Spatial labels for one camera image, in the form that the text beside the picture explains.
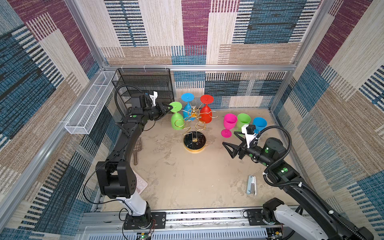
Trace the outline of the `blue front wine glass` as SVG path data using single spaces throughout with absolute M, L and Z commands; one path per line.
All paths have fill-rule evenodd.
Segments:
M 256 127 L 256 129 L 254 130 L 255 133 L 259 133 L 260 131 L 265 129 L 268 125 L 267 121 L 261 117 L 254 118 L 253 124 Z

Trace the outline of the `pink wine glass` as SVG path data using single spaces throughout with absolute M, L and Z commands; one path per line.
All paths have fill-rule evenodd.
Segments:
M 226 114 L 224 117 L 224 129 L 221 131 L 221 135 L 224 138 L 230 138 L 232 136 L 231 130 L 237 124 L 238 118 L 234 114 Z

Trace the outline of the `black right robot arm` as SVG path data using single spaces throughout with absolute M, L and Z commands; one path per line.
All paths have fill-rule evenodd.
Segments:
M 268 126 L 255 134 L 254 125 L 245 125 L 242 131 L 234 134 L 242 142 L 234 145 L 224 142 L 223 146 L 232 158 L 245 156 L 254 163 L 263 164 L 264 181 L 272 187 L 277 187 L 290 195 L 305 210 L 312 220 L 308 220 L 288 207 L 283 201 L 273 198 L 263 205 L 263 221 L 268 225 L 280 223 L 291 228 L 306 240 L 372 240 L 373 234 L 365 227 L 358 228 L 348 221 L 323 200 L 291 165 L 285 162 L 285 157 L 292 149 L 290 133 L 280 127 L 288 139 L 288 146 L 276 138 L 269 138 L 264 147 L 259 147 L 260 137 L 266 131 L 273 129 Z

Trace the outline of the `green front wine glass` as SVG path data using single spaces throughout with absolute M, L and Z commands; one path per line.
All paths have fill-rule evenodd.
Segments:
M 236 124 L 236 130 L 241 131 L 242 127 L 244 125 L 249 125 L 251 122 L 251 117 L 248 114 L 240 113 L 237 115 L 237 124 Z

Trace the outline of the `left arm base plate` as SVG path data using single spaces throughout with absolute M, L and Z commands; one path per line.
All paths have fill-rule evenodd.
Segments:
M 151 228 L 164 229 L 166 226 L 166 212 L 151 212 L 150 215 L 127 215 L 123 224 L 123 230 L 149 230 Z

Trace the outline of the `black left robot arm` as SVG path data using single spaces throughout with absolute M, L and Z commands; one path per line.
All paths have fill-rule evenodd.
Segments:
M 137 177 L 131 167 L 131 157 L 135 144 L 145 130 L 148 121 L 156 122 L 168 114 L 172 106 L 157 100 L 157 93 L 145 93 L 134 87 L 131 94 L 131 107 L 117 126 L 122 133 L 105 161 L 98 162 L 94 174 L 97 176 L 100 191 L 110 202 L 121 202 L 127 210 L 124 226 L 134 225 L 136 229 L 154 227 L 151 208 L 137 192 Z

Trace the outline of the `green back wine glass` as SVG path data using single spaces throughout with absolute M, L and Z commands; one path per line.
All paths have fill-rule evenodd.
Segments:
M 182 110 L 182 104 L 180 102 L 170 103 L 172 106 L 171 112 L 173 113 L 171 117 L 171 125 L 174 130 L 182 130 L 184 128 L 184 118 L 183 115 L 179 113 Z

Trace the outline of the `green wine glass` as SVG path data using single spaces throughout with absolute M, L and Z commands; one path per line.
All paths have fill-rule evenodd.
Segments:
M 249 125 L 251 122 L 251 117 L 248 114 L 240 113 L 237 115 L 237 124 L 236 124 L 236 130 L 241 131 L 242 127 L 244 125 Z
M 174 130 L 182 130 L 184 128 L 184 118 L 183 115 L 179 113 L 182 110 L 182 104 L 180 102 L 170 103 L 172 106 L 171 112 L 173 113 L 171 117 L 171 125 Z

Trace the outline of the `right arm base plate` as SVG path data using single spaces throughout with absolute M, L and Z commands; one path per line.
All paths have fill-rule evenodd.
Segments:
M 250 226 L 285 225 L 277 220 L 275 209 L 257 208 L 243 211 L 243 217 L 249 221 Z

